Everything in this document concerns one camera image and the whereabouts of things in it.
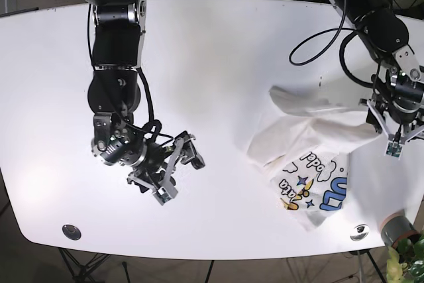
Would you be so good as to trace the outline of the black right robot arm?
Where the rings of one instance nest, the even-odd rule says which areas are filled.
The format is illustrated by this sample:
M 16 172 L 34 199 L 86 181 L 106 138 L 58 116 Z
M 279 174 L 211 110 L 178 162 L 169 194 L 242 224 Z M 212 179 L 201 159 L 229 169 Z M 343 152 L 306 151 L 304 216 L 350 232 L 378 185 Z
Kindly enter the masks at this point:
M 146 0 L 86 0 L 87 45 L 93 69 L 87 99 L 93 111 L 91 151 L 102 163 L 128 166 L 127 182 L 151 192 L 160 204 L 177 196 L 176 164 L 205 162 L 192 134 L 166 135 L 155 117 L 141 68 Z

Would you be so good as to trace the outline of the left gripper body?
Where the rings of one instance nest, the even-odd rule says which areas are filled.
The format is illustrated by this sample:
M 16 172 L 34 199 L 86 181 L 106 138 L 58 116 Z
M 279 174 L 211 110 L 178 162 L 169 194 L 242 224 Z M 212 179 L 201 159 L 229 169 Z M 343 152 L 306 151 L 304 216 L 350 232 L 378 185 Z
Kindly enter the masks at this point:
M 423 127 L 423 82 L 403 71 L 387 71 L 385 79 L 374 74 L 374 101 L 385 105 L 384 117 L 412 131 Z

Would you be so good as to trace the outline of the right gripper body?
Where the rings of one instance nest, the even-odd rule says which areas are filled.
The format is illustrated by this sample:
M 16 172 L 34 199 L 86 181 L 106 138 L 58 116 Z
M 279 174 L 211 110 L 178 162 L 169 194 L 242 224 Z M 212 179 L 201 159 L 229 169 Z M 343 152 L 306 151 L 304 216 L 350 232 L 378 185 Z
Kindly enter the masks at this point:
M 132 168 L 132 171 L 167 168 L 166 159 L 171 156 L 173 148 L 146 139 L 144 133 L 124 124 L 117 115 L 95 114 L 93 126 L 91 152 L 105 165 L 119 164 Z

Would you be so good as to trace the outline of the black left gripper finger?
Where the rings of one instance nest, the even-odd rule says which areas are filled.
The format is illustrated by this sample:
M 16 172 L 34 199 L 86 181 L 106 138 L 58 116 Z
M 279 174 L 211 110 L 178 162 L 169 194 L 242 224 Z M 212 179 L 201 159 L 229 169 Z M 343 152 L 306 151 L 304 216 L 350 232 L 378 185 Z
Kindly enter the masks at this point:
M 423 127 L 408 131 L 406 134 L 403 134 L 403 127 L 400 127 L 395 133 L 384 132 L 388 138 L 385 155 L 394 158 L 401 157 L 403 148 L 408 142 L 423 137 Z
M 366 106 L 370 123 L 374 126 L 377 133 L 385 136 L 386 143 L 389 144 L 392 141 L 392 132 L 384 117 L 385 105 L 378 101 L 367 101 Z

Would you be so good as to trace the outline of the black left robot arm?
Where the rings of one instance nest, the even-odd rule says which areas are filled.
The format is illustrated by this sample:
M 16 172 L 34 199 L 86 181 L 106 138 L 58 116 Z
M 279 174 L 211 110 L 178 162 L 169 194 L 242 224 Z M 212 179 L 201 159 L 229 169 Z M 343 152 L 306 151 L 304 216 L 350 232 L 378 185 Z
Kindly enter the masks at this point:
M 386 154 L 399 158 L 405 144 L 423 138 L 423 67 L 409 44 L 408 28 L 396 17 L 390 0 L 328 1 L 341 15 L 333 32 L 349 31 L 339 48 L 341 68 L 351 81 L 372 90 L 370 99 L 360 101 L 368 108 L 366 122 L 386 135 Z M 346 65 L 345 50 L 354 37 L 377 64 L 369 82 L 354 76 Z

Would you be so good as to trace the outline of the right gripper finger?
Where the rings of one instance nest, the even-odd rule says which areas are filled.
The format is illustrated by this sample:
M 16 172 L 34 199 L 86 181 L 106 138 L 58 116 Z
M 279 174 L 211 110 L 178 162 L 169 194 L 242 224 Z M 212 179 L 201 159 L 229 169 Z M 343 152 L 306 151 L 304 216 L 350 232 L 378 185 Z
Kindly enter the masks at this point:
M 171 153 L 170 159 L 166 168 L 166 180 L 169 181 L 177 161 L 180 161 L 182 165 L 191 164 L 196 170 L 205 167 L 205 161 L 203 157 L 198 153 L 195 148 L 193 141 L 195 136 L 189 134 L 187 131 L 180 133 L 174 140 L 174 150 Z
M 174 168 L 171 169 L 171 172 L 163 168 L 157 171 L 137 168 L 128 175 L 127 183 L 138 186 L 142 193 L 150 190 L 158 203 L 164 205 L 178 194 L 176 181 L 172 177 L 174 171 Z

